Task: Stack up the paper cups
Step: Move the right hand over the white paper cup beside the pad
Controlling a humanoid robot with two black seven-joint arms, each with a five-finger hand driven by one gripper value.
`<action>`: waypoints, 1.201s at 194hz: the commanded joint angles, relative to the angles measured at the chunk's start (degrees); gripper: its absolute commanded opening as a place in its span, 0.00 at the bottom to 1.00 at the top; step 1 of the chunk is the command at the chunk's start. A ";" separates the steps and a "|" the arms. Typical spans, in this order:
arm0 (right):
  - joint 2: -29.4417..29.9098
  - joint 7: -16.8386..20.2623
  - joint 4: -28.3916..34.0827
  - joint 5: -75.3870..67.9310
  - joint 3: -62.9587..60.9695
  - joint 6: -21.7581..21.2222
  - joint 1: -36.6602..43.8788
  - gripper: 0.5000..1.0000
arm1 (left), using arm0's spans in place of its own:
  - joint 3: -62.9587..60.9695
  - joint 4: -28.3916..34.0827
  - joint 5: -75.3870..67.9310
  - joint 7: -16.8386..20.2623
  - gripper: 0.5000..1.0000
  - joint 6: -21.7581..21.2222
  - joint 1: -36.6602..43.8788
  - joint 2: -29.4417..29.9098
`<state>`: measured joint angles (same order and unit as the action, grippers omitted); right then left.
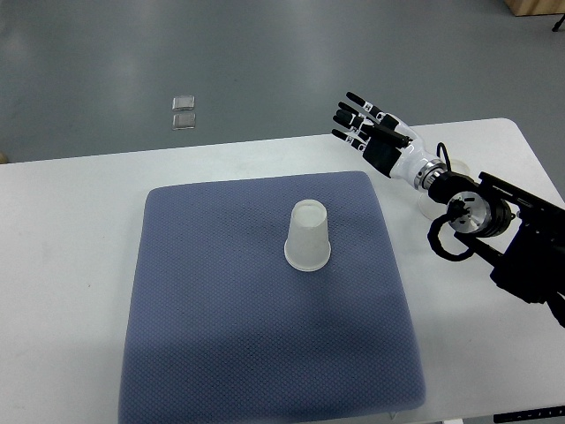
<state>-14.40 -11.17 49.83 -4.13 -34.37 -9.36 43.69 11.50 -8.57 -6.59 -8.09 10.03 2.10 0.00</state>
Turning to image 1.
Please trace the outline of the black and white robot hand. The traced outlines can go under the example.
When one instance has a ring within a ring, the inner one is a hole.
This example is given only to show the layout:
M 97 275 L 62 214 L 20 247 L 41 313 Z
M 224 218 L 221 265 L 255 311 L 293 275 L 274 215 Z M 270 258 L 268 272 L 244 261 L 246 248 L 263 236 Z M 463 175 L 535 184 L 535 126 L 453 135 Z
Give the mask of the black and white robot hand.
M 433 160 L 423 141 L 400 118 L 381 110 L 352 92 L 339 102 L 334 121 L 341 129 L 332 134 L 360 152 L 363 158 L 387 178 L 412 182 L 419 169 Z

